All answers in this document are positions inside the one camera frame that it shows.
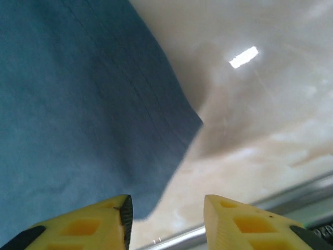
black rubber pad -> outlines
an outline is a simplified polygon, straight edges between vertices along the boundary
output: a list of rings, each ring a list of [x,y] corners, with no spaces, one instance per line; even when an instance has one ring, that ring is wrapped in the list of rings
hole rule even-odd
[[[333,250],[333,246],[329,245],[310,230],[297,226],[290,226],[290,229],[313,250]]]
[[[127,196],[123,205],[119,208],[120,221],[125,227],[124,242],[126,250],[130,248],[132,224],[133,224],[133,204],[131,196]]]
[[[46,227],[37,226],[34,228],[27,229],[18,235],[16,235],[12,240],[0,248],[0,250],[24,250],[32,242],[34,242],[44,231]]]
[[[333,220],[308,229],[333,246]]]

metal edge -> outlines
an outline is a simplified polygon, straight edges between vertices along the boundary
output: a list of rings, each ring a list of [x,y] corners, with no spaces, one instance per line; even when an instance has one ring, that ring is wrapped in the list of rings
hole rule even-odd
[[[306,205],[333,195],[333,171],[279,192],[252,205],[279,215],[285,215]],[[207,242],[204,224],[186,230],[157,244],[138,250],[184,250]]]

teal towel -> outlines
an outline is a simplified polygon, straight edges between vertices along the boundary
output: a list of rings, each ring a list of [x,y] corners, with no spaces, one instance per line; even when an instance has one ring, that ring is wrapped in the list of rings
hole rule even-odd
[[[201,121],[125,0],[0,1],[0,245],[118,194],[156,206]]]

beige marble table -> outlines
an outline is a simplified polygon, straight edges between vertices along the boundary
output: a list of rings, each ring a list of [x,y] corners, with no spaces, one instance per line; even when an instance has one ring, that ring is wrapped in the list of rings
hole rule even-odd
[[[333,1],[131,0],[204,126],[132,249],[333,169]]]

rectangular hole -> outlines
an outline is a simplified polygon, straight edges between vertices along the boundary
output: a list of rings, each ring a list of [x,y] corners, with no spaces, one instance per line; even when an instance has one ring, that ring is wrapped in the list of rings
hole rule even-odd
[[[233,204],[232,202],[228,202],[228,201],[220,201],[220,204],[222,207],[225,207],[225,208],[237,207],[237,205]]]
[[[81,244],[54,243],[49,244],[46,250],[82,250],[83,247]]]
[[[99,225],[101,220],[99,218],[83,218],[71,222],[60,235],[63,236],[84,236],[93,235]]]
[[[234,222],[242,233],[274,233],[275,228],[259,216],[237,216]]]
[[[253,250],[296,250],[288,242],[285,241],[250,241]]]
[[[106,204],[105,206],[103,206],[102,208],[114,208],[114,204],[109,203],[109,204]]]

